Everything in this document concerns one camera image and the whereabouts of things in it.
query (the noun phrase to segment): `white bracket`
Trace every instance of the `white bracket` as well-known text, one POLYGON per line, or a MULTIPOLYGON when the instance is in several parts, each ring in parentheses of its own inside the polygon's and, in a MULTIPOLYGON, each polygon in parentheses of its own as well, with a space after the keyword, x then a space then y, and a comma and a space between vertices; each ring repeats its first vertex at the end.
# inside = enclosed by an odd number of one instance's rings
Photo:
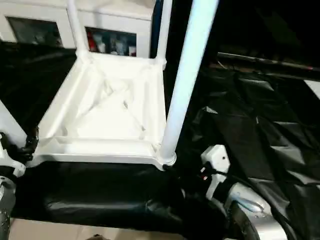
MULTIPOLYGON (((230 166, 228 154, 224 145, 215 145, 208 147, 201 154, 202 163, 209 162, 217 171, 227 173, 230 166)), ((219 174, 212 174, 211 184, 206 192, 206 198, 211 200, 219 183, 223 183, 226 177, 219 174)))
POLYGON ((21 177, 26 172, 26 166, 23 165, 21 162, 13 160, 9 155, 7 150, 3 149, 1 142, 0 142, 0 167, 7 166, 14 168, 13 175, 17 178, 21 177))

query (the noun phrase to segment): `black tarp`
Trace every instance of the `black tarp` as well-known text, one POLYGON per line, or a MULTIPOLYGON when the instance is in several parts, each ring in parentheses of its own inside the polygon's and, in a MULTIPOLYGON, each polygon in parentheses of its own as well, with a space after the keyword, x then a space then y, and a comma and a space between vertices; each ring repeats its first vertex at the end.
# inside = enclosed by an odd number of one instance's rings
POLYGON ((192 175, 207 147, 225 145, 230 172, 258 188, 290 240, 320 239, 319 105, 304 81, 202 70, 177 167, 192 175))
MULTIPOLYGON (((1 78, 0 99, 22 126, 32 128, 71 68, 74 52, 4 43, 1 52, 10 64, 1 65, 6 73, 2 76, 8 78, 1 78)), ((167 102, 173 69, 167 66, 165 72, 167 102)), ((197 200, 197 185, 190 189, 200 154, 210 145, 224 144, 231 173, 256 184, 275 213, 290 221, 295 234, 275 214, 289 239, 317 240, 319 104, 303 81, 202 69, 177 148, 176 168, 187 200, 172 176, 153 166, 47 162, 28 169, 18 181, 13 216, 185 235, 212 233, 219 239, 224 219, 197 200)))

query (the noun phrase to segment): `glass cabinet door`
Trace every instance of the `glass cabinet door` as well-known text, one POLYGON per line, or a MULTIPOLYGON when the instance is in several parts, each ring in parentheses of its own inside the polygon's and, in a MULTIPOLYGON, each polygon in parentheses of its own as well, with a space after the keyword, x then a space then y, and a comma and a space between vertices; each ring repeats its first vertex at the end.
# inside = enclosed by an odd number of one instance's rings
POLYGON ((75 48, 66 8, 1 0, 0 39, 13 43, 75 48))
POLYGON ((137 56, 137 34, 86 27, 89 49, 92 52, 119 56, 137 56))
POLYGON ((56 22, 9 16, 6 19, 18 43, 63 46, 56 22))

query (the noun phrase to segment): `white cabinet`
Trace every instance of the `white cabinet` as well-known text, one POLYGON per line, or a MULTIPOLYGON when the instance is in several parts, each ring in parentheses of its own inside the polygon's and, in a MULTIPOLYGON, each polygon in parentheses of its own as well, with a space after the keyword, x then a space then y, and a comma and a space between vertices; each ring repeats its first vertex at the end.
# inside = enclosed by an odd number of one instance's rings
MULTIPOLYGON (((156 0, 76 0, 92 52, 148 58, 156 0)), ((0 0, 0 38, 74 48, 67 0, 0 0)))

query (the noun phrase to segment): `white cylindrical rod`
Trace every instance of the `white cylindrical rod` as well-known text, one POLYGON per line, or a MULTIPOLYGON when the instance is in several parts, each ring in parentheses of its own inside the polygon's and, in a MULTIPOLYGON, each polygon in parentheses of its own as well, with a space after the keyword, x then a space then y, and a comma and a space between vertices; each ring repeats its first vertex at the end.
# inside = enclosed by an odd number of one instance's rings
POLYGON ((76 48, 78 51, 87 51, 89 48, 88 39, 85 38, 86 36, 85 29, 81 25, 75 0, 67 1, 67 10, 68 10, 69 20, 71 23, 73 37, 75 39, 76 48))
POLYGON ((172 10, 172 0, 163 0, 158 49, 156 52, 156 59, 159 61, 162 61, 163 63, 166 62, 166 52, 167 52, 168 34, 169 34, 169 27, 170 27, 171 10, 172 10))
POLYGON ((158 156, 164 164, 176 160, 176 147, 185 120, 219 0, 193 0, 174 84, 169 114, 158 156))

